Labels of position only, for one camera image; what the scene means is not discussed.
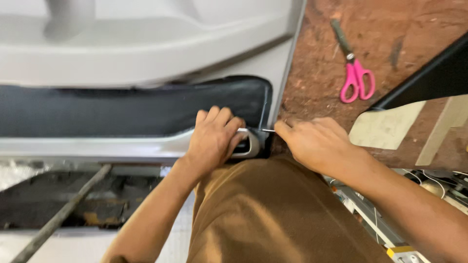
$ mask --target brown workbench surface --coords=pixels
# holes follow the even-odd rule
[[[344,104],[339,100],[345,58],[330,27],[331,17],[341,20],[356,57],[375,75],[376,91],[367,101]],[[309,0],[280,118],[329,116],[349,132],[360,113],[467,30],[466,0]],[[446,100],[426,103],[397,150],[366,149],[393,168],[468,171],[468,125],[452,128],[430,166],[415,166]],[[274,138],[273,154],[285,151],[285,143]]]

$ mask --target forearm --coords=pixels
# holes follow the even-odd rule
[[[365,153],[344,183],[371,200],[407,241],[435,262],[466,262],[468,217]]]
[[[169,236],[182,205],[196,182],[190,167],[175,163],[119,231],[101,262],[123,256],[128,262],[153,263]]]

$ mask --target left hand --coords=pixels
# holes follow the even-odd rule
[[[182,159],[199,176],[212,172],[224,164],[245,139],[244,134],[237,133],[239,128],[245,128],[245,121],[234,117],[229,108],[213,106],[209,112],[198,111],[189,150]]]

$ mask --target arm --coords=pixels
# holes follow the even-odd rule
[[[366,196],[434,262],[468,262],[468,217],[351,144],[333,119],[278,121],[275,130],[298,162]]]
[[[185,200],[203,175],[226,162],[244,139],[237,130],[245,127],[229,108],[213,106],[197,114],[195,130],[186,155],[178,159],[169,174],[145,198],[117,234],[104,256],[108,263],[115,256],[128,262],[153,263],[169,236],[174,220]]]

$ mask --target brown pants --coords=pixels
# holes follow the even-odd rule
[[[392,262],[315,173],[243,161],[195,188],[187,262]]]

